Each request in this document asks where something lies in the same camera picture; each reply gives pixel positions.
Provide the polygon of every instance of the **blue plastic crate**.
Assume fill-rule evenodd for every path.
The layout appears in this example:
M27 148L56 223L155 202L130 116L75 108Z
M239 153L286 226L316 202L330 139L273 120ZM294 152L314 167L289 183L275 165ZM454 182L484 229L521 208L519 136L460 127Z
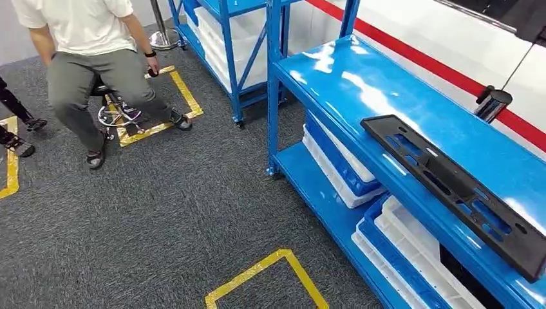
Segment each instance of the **blue plastic crate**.
M305 125L309 134L311 134L326 157L334 165L336 171L356 196L363 196L381 187L381 183L375 179L370 182L365 182L361 179L309 112L306 113Z
M390 194L385 194L364 213L364 218L358 223L357 230L366 236L427 306L430 308L451 308L375 225L375 219L381 215L383 204L389 197Z

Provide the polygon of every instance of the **person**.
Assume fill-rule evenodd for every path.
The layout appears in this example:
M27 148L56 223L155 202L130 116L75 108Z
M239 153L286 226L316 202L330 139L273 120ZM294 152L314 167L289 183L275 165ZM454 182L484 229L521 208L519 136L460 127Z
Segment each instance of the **person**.
M89 114L88 99L97 76L133 108L161 122L190 130L191 121L165 103L144 78L135 41L148 66L159 63L130 0L12 0L19 22L48 68L48 96L55 116L88 149L89 168L105 160L106 134Z
M0 77L0 101L2 104L24 122L28 131L37 131L43 128L48 122L44 119L34 118L7 87L8 84ZM31 156L35 151L33 145L9 132L3 126L0 126L0 144L21 158Z

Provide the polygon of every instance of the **plastic bin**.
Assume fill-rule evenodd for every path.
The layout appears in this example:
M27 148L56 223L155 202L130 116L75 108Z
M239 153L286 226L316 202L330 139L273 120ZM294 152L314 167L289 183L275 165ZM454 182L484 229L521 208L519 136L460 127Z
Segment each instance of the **plastic bin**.
M413 295L430 308L485 308L440 262L439 243L394 196L381 198L357 225Z
M354 154L352 154L343 143L335 137L335 135L326 128L322 122L320 122L311 112L307 111L306 113L306 120L307 122L311 124L318 124L320 126L320 129L322 132L326 134L326 136L330 139L330 141L334 144L334 146L339 150L343 158L346 160L346 163L350 165L352 168L352 171L347 168L347 173L356 173L358 177L364 182L364 183L370 183L375 180L375 176L358 160Z
M313 159L317 162L322 172L328 178L334 189L339 194L342 201L349 208L355 208L367 201L372 200L374 197L386 192L386 189L379 185L368 186L369 191L363 191L360 195L355 195L347 183L343 180L341 175L337 172L332 162L325 155L324 151L319 147L314 137L307 131L307 124L303 126L303 143L309 150Z
M190 29L197 35L205 52L205 60L216 72L222 84L229 92L229 69L227 55L220 23L203 7L195 8L194 14L198 24L187 19ZM265 24L265 9L251 11L243 15L230 18L233 57L237 81L241 80L252 50L258 41L259 34ZM249 86L265 82L267 79L267 49L264 39L259 52L254 59L249 75L243 85L243 89Z
M336 173L333 173L334 176L340 178L341 182L344 183L344 186L334 185L334 187L342 198L344 196L346 197L344 201L349 208L354 208L361 203L365 203L374 196L386 191L381 183L375 179L374 175L370 173L326 128L321 127L320 122L309 112L306 114L305 127L307 132L319 146L320 150L322 150L326 156L326 159L334 167L336 171ZM354 165L358 165L359 173L355 171L346 158L350 158L350 160L354 161ZM362 196L367 196L368 198L358 199L357 204L352 202Z
M389 264L383 255L377 251L365 235L355 232L351 235L351 239L410 307L427 308L421 298L411 289L407 282L403 280L400 274Z

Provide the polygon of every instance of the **stanchion base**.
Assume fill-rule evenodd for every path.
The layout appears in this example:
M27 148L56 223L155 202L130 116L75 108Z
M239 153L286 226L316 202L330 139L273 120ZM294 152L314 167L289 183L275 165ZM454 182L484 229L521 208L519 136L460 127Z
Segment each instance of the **stanchion base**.
M155 50L171 50L178 46L178 32L174 29L167 29L167 35L157 31L150 36L150 45Z

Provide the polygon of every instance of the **black plastic frame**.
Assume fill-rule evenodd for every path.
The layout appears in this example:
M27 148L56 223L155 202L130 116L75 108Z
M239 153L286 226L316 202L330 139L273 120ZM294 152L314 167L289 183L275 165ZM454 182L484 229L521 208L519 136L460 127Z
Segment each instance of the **black plastic frame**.
M365 118L361 125L526 280L533 283L541 277L546 263L546 237L503 200L395 115ZM397 138L400 135L419 151L404 146ZM482 205L479 201L496 218L487 218L473 205Z

